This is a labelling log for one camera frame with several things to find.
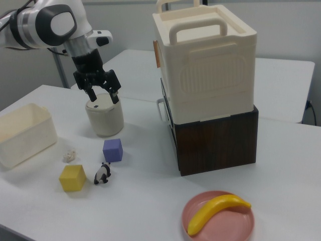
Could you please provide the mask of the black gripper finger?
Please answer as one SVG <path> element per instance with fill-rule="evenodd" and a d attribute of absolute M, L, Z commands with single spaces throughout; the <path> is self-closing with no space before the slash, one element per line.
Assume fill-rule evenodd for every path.
<path fill-rule="evenodd" d="M 121 84 L 114 72 L 114 70 L 109 70 L 104 73 L 104 89 L 109 93 L 110 98 L 113 104 L 117 104 L 119 102 L 118 98 L 118 90 L 121 88 Z"/>
<path fill-rule="evenodd" d="M 84 90 L 85 93 L 89 96 L 90 100 L 94 102 L 97 99 L 96 94 L 92 89 L 95 74 L 74 72 L 73 76 L 75 78 L 78 88 L 80 90 Z"/>

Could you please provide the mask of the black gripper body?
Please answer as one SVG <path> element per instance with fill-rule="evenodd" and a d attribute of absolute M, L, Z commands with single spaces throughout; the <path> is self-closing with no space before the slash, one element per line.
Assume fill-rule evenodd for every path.
<path fill-rule="evenodd" d="M 78 87 L 82 87 L 85 79 L 85 74 L 88 73 L 103 73 L 103 61 L 99 54 L 98 49 L 91 51 L 82 56 L 72 57 L 72 60 L 76 66 L 77 71 L 73 73 Z"/>

